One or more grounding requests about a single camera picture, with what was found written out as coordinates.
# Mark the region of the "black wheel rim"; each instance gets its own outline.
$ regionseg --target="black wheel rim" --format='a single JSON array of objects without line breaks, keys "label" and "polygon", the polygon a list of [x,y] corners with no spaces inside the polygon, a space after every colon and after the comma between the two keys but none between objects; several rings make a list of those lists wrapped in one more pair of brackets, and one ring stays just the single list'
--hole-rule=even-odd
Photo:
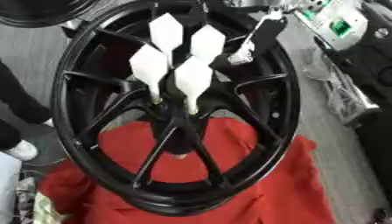
[{"label": "black wheel rim", "polygon": [[[166,5],[164,12],[169,11],[176,17],[181,14],[188,15],[194,7],[197,6],[191,1],[176,0]],[[54,123],[70,158],[87,175],[96,179],[98,183],[110,191],[120,195],[124,200],[155,214],[170,216],[199,214],[218,207],[233,195],[252,186],[259,179],[265,177],[282,159],[298,126],[300,108],[298,80],[287,54],[278,43],[263,56],[247,65],[217,67],[218,71],[231,77],[232,81],[223,83],[214,79],[212,87],[199,100],[201,112],[195,117],[182,117],[184,118],[181,119],[182,122],[171,117],[169,122],[166,121],[169,124],[160,130],[163,134],[159,135],[160,140],[157,140],[164,143],[167,136],[180,123],[181,129],[185,129],[186,133],[193,137],[192,145],[197,146],[195,151],[205,163],[210,174],[209,178],[186,184],[157,182],[148,179],[148,173],[153,169],[148,165],[144,167],[145,169],[141,169],[147,172],[130,173],[106,157],[97,147],[97,133],[108,121],[123,111],[141,109],[149,114],[151,123],[159,123],[165,119],[165,115],[156,112],[163,110],[148,103],[149,100],[146,100],[149,98],[148,91],[143,84],[124,79],[122,74],[128,71],[127,68],[119,69],[116,72],[112,71],[112,74],[116,74],[115,77],[100,75],[94,69],[88,71],[84,68],[90,61],[87,55],[91,59],[97,53],[98,46],[115,42],[122,43],[123,49],[127,48],[124,45],[135,48],[135,46],[148,43],[149,40],[145,38],[145,29],[140,29],[140,27],[146,27],[154,13],[157,12],[159,13],[159,10],[157,10],[154,1],[127,3],[101,15],[79,33],[59,63],[54,80],[52,92]],[[204,18],[207,18],[208,23],[216,28],[226,29],[224,31],[228,37],[225,47],[226,53],[233,51],[241,43],[243,35],[255,24],[255,21],[250,17],[238,16],[230,11],[221,11],[214,7],[210,8]],[[126,50],[125,56],[121,52],[117,52],[116,60],[119,61],[121,57],[124,57],[124,60],[128,61],[134,50],[130,47]],[[125,67],[125,64],[122,63],[116,67]],[[249,79],[244,75],[236,80],[232,74],[239,72],[241,74],[256,74],[256,77],[251,76],[253,78]],[[167,79],[161,83],[165,83],[170,77],[168,75]],[[94,87],[86,84],[90,82],[95,83]],[[105,87],[108,87],[109,92],[121,93],[115,101],[115,105],[120,105],[120,107],[106,108],[102,111],[108,96],[108,94],[102,93],[102,89],[106,89]],[[75,101],[71,96],[73,89],[78,88],[98,89],[89,92],[89,97],[86,98],[86,102],[95,102],[93,105],[88,105],[89,111],[85,109],[86,107],[80,106],[83,103]],[[255,88],[259,95],[261,95],[259,92],[262,89],[268,89],[273,93],[275,98],[269,101],[268,107],[266,103],[257,107],[257,104],[260,104],[260,98],[256,98],[254,107],[249,107],[240,99],[238,93],[254,91]],[[220,108],[235,112],[251,124],[257,130],[259,139],[262,140],[260,142],[263,142],[263,144],[259,143],[241,163],[224,173],[216,169],[217,165],[214,164],[214,160],[208,156],[207,149],[200,140],[203,133],[198,130],[203,130],[208,116]],[[271,119],[274,111],[279,113],[279,119]],[[156,155],[159,155],[159,147],[156,149]],[[153,162],[156,160],[156,157],[152,157],[150,161],[154,164]]]}]

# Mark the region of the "cable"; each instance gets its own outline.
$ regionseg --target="cable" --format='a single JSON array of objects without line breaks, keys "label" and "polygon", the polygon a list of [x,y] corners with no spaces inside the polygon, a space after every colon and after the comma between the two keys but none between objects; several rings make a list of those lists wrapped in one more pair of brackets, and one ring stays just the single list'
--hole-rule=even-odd
[{"label": "cable", "polygon": [[66,157],[64,157],[62,159],[59,159],[59,160],[56,160],[56,161],[54,161],[52,163],[49,163],[49,164],[29,164],[29,163],[24,163],[24,165],[35,166],[35,167],[44,167],[44,166],[49,166],[49,165],[56,165],[56,164],[59,164],[59,163],[65,161],[65,160],[67,160]]}]

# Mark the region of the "person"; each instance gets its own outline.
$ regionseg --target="person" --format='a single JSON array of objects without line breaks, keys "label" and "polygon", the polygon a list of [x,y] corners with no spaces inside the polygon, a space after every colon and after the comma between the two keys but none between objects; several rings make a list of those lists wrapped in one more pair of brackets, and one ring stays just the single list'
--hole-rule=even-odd
[{"label": "person", "polygon": [[[26,93],[12,71],[1,60],[0,100],[8,105],[14,115],[27,123],[53,126],[49,109]],[[32,143],[22,139],[16,128],[1,119],[0,151],[22,161],[31,160],[38,155],[38,150]]]}]

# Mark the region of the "bolt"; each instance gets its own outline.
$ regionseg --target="bolt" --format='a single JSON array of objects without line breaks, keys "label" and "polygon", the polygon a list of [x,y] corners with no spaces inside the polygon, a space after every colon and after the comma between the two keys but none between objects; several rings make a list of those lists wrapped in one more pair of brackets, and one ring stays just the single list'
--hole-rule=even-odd
[{"label": "bolt", "polygon": [[385,39],[389,35],[387,28],[380,28],[374,34],[378,39]]}]

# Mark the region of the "rim lip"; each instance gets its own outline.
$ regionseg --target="rim lip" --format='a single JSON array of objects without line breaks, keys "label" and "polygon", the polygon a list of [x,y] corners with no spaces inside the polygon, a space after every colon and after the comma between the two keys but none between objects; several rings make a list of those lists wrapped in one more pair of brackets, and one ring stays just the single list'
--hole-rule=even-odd
[{"label": "rim lip", "polygon": [[70,6],[71,10],[60,13],[59,15],[47,15],[35,19],[17,18],[0,13],[0,24],[18,28],[40,28],[58,25],[83,15],[98,4],[99,1],[87,0],[84,3],[76,3],[75,6]]},{"label": "rim lip", "polygon": [[[295,131],[298,126],[299,120],[299,108],[300,108],[300,98],[299,98],[299,86],[297,74],[292,65],[290,58],[287,56],[287,53],[283,50],[283,48],[279,45],[277,53],[282,54],[279,57],[283,57],[284,66],[287,70],[292,71],[293,75],[289,75],[288,77],[291,79],[290,88],[291,88],[291,115],[290,117],[290,125],[287,129],[287,135],[283,138],[279,147],[276,147],[276,150],[273,150],[273,155],[270,156],[269,160],[266,164],[259,167],[258,171],[253,173],[253,175],[249,175],[241,181],[241,183],[236,184],[230,191],[220,191],[220,193],[209,193],[206,196],[206,199],[203,200],[203,203],[210,201],[209,205],[195,206],[195,204],[187,204],[186,202],[191,201],[190,199],[182,201],[182,205],[184,208],[173,208],[173,204],[177,201],[173,201],[173,198],[161,196],[161,195],[152,195],[151,193],[145,193],[141,191],[132,191],[130,187],[125,187],[124,184],[119,183],[116,179],[112,178],[107,172],[102,169],[100,165],[93,160],[87,152],[84,150],[78,150],[79,148],[75,146],[73,139],[71,138],[74,135],[74,132],[71,130],[70,123],[68,122],[68,116],[65,109],[67,108],[64,104],[66,96],[63,94],[65,90],[65,82],[63,81],[62,75],[63,71],[71,68],[76,62],[78,57],[71,57],[77,53],[81,53],[82,48],[78,49],[79,45],[84,42],[88,42],[94,35],[91,32],[95,27],[105,27],[106,25],[111,24],[111,22],[117,20],[123,14],[130,14],[132,12],[139,11],[140,9],[145,9],[145,5],[148,3],[154,2],[154,0],[149,1],[135,1],[131,3],[126,3],[120,6],[115,7],[112,10],[105,12],[104,14],[97,17],[94,21],[90,23],[85,30],[80,32],[77,37],[73,40],[71,45],[66,49],[64,53],[57,71],[56,76],[53,83],[52,89],[52,111],[53,111],[53,120],[56,129],[59,132],[59,138],[61,142],[64,144],[66,148],[66,152],[70,156],[70,158],[78,165],[80,168],[88,175],[95,178],[102,186],[105,186],[110,191],[119,194],[123,199],[132,203],[136,207],[140,207],[143,210],[147,210],[156,214],[162,215],[189,215],[189,214],[199,214],[202,211],[212,209],[222,204],[226,200],[230,199],[233,195],[238,192],[252,186],[256,181],[262,179],[266,175],[268,175],[273,168],[278,164],[278,162],[283,158],[284,153],[287,151],[289,144],[291,143],[292,138],[294,137]],[[185,3],[188,4],[187,0],[176,0],[176,4]],[[244,28],[250,28],[256,22],[251,17],[242,17],[247,18],[248,24],[244,24]],[[197,207],[200,211],[198,212],[190,212],[189,209],[192,207]]]}]

